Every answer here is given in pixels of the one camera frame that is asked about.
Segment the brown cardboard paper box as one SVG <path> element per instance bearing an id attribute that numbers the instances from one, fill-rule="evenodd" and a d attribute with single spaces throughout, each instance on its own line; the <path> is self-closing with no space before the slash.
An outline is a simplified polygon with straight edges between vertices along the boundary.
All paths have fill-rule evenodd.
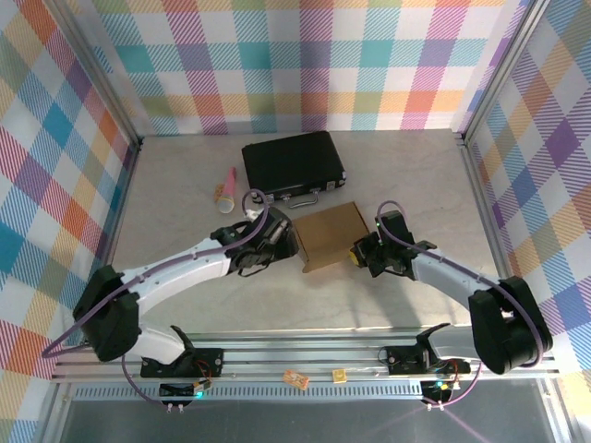
<path id="1" fill-rule="evenodd" d="M 293 224 L 303 273 L 348 259 L 354 243 L 369 234 L 355 202 L 300 217 Z"/>

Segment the black briefcase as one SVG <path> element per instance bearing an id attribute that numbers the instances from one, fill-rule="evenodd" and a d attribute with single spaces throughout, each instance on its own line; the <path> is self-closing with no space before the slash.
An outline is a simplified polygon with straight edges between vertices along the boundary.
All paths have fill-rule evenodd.
<path id="1" fill-rule="evenodd" d="M 241 153 L 257 204 L 331 191 L 346 183 L 343 162 L 327 131 L 248 144 Z"/>

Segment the orange paper tag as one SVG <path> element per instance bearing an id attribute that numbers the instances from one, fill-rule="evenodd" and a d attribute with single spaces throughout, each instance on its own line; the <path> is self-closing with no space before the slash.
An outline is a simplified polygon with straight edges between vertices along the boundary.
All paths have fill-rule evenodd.
<path id="1" fill-rule="evenodd" d="M 297 389 L 306 390 L 309 385 L 309 377 L 288 369 L 283 373 L 283 382 Z"/>

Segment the plaid cloth backdrop panel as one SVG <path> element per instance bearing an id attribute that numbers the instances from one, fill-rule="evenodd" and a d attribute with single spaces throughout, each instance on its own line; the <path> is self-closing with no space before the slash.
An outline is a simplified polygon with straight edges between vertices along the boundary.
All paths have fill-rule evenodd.
<path id="1" fill-rule="evenodd" d="M 101 261 L 129 156 L 43 0 L 0 0 L 0 443 L 35 432 L 42 350 Z"/>
<path id="2" fill-rule="evenodd" d="M 560 371 L 591 387 L 591 0 L 549 0 L 473 152 Z"/>
<path id="3" fill-rule="evenodd" d="M 66 0 L 144 136 L 458 129 L 529 0 Z"/>

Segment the grey metal panel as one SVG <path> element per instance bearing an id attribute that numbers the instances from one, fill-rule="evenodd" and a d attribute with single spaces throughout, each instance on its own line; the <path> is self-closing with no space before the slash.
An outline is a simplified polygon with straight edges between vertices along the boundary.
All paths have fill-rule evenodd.
<path id="1" fill-rule="evenodd" d="M 555 443 L 528 405 L 474 401 L 429 412 L 403 401 L 329 404 L 221 401 L 166 413 L 135 401 L 81 401 L 60 443 Z"/>

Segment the aluminium side rail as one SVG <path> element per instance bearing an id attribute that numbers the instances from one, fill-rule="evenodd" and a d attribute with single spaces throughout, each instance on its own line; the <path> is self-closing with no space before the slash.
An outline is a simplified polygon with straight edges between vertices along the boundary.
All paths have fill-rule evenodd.
<path id="1" fill-rule="evenodd" d="M 139 335 L 139 294 L 125 286 L 123 273 L 110 263 L 138 154 L 139 147 L 131 146 L 125 156 L 114 192 L 115 209 L 107 216 L 107 235 L 99 243 L 99 260 L 73 310 L 76 321 L 86 320 L 80 327 L 84 339 L 105 361 L 114 359 L 117 353 L 126 353 Z"/>
<path id="2" fill-rule="evenodd" d="M 489 219 L 485 208 L 484 193 L 479 187 L 476 172 L 470 161 L 469 149 L 459 134 L 453 133 L 453 135 L 476 202 L 476 209 L 488 242 L 489 253 L 495 266 L 494 270 L 497 270 L 496 266 L 500 263 L 500 256 L 494 249 L 493 234 L 488 229 Z M 504 274 L 493 275 L 487 272 L 487 268 L 482 265 L 477 265 L 475 270 L 471 270 L 471 273 L 474 274 L 474 280 L 482 286 L 482 289 L 477 289 L 475 294 L 468 298 L 471 320 L 476 323 L 476 340 L 495 341 L 502 344 L 515 341 L 520 330 L 526 329 L 526 326 L 523 326 L 524 321 L 521 318 L 513 316 L 513 311 L 509 311 L 508 317 L 503 315 L 505 313 L 503 308 L 506 304 L 513 307 L 512 303 L 506 299 L 500 285 Z"/>

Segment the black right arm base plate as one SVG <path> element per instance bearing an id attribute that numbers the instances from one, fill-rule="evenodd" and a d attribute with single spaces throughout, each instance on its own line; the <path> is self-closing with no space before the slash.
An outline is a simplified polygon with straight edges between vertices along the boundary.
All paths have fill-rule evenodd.
<path id="1" fill-rule="evenodd" d="M 467 375 L 471 365 L 459 359 L 441 359 L 432 351 L 413 346 L 383 346 L 378 362 L 385 365 L 391 376 Z"/>

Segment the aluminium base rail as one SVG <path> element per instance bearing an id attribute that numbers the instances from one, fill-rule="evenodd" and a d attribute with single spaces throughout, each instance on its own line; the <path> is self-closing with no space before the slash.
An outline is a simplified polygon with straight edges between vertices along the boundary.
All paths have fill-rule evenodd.
<path id="1" fill-rule="evenodd" d="M 281 382 L 285 370 L 294 370 L 312 383 L 332 382 L 332 370 L 344 369 L 348 382 L 385 381 L 390 377 L 386 365 L 379 363 L 380 348 L 411 346 L 421 329 L 287 329 L 242 332 L 193 333 L 188 337 L 196 347 L 223 348 L 220 382 Z M 475 374 L 476 354 L 467 351 L 468 327 L 447 327 L 432 334 L 433 344 L 442 344 L 441 359 L 467 357 L 471 372 L 460 375 L 469 381 Z M 559 377 L 559 365 L 551 352 L 533 368 L 517 367 L 504 376 L 484 368 L 484 379 L 527 379 Z M 52 381 L 123 382 L 120 359 L 101 363 L 91 350 L 61 356 Z"/>

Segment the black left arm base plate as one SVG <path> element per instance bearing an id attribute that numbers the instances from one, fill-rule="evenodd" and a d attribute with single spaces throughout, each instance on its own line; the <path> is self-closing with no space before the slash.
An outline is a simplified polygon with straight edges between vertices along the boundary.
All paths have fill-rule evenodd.
<path id="1" fill-rule="evenodd" d="M 140 376 L 143 378 L 219 377 L 222 371 L 222 348 L 196 348 L 182 352 L 168 365 L 143 357 Z"/>

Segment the aluminium corner post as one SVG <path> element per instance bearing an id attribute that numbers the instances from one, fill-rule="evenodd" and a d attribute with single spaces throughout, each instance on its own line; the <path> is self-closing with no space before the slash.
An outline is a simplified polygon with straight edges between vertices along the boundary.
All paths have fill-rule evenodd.
<path id="1" fill-rule="evenodd" d="M 115 122 L 122 132 L 128 137 L 135 150 L 141 148 L 143 138 L 133 126 L 123 104 L 115 93 L 104 69 L 93 52 L 88 39 L 84 35 L 74 14 L 66 4 L 66 0 L 42 0 L 44 5 L 64 33 L 66 40 L 72 46 L 80 64 L 88 74 L 93 86 L 96 88 L 106 108 L 112 114 Z"/>
<path id="2" fill-rule="evenodd" d="M 468 147 L 473 143 L 550 1 L 505 1 L 452 118 L 451 130 L 461 145 Z"/>

